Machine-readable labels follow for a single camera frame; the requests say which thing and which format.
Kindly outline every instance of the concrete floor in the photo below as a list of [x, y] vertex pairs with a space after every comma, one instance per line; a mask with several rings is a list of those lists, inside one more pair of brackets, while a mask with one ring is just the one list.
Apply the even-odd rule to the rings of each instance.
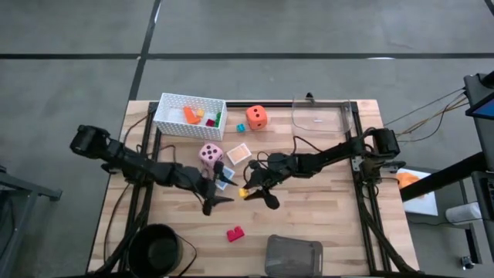
[[[0, 54], [139, 53], [153, 4], [2, 1]], [[163, 0], [150, 53], [488, 53], [493, 25], [483, 0]], [[137, 99], [155, 100], [161, 92], [291, 99], [313, 92], [327, 99], [377, 99], [388, 122], [492, 65], [494, 59], [149, 60]], [[72, 154], [69, 143], [79, 124], [117, 137], [136, 67], [136, 60], [0, 59], [0, 164], [64, 191], [58, 203], [39, 201], [14, 277], [84, 272], [108, 176], [100, 162]], [[401, 131], [447, 102], [391, 127]], [[472, 119], [461, 109], [445, 116], [434, 137], [401, 147], [401, 160], [427, 168], [480, 149]], [[456, 189], [443, 189], [441, 197], [453, 198]], [[468, 272], [458, 267], [457, 259], [468, 253], [460, 230], [411, 225], [411, 234], [426, 273], [481, 277], [494, 270], [490, 259]]]

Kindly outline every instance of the orange dice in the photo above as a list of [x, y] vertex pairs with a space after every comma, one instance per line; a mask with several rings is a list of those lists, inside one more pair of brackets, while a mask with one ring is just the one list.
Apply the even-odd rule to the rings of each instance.
[[268, 115], [264, 107], [255, 105], [245, 112], [251, 130], [258, 130], [268, 124]]

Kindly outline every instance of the pink dice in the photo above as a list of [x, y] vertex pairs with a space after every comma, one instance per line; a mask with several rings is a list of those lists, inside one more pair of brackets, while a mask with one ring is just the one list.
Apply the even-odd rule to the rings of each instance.
[[223, 158], [223, 151], [218, 146], [207, 143], [199, 151], [199, 159], [202, 164], [210, 169], [213, 169], [216, 161], [220, 161]]

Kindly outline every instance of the black bucket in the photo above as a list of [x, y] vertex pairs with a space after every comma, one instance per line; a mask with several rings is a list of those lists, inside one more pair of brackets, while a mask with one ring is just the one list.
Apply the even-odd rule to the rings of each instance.
[[177, 268], [182, 259], [182, 243], [175, 231], [163, 224], [140, 230], [132, 239], [127, 262], [138, 278], [159, 278]]

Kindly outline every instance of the white plastic basket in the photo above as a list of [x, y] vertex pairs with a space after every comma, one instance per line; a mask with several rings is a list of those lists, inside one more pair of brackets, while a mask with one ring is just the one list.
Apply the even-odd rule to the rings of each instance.
[[[185, 119], [184, 107], [190, 107], [192, 110], [202, 109], [205, 114], [201, 123], [189, 124]], [[206, 127], [206, 121], [208, 119], [216, 120], [216, 114], [219, 112], [222, 113], [222, 117], [218, 127]], [[227, 111], [224, 100], [162, 93], [153, 122], [162, 134], [221, 141], [226, 119]]]

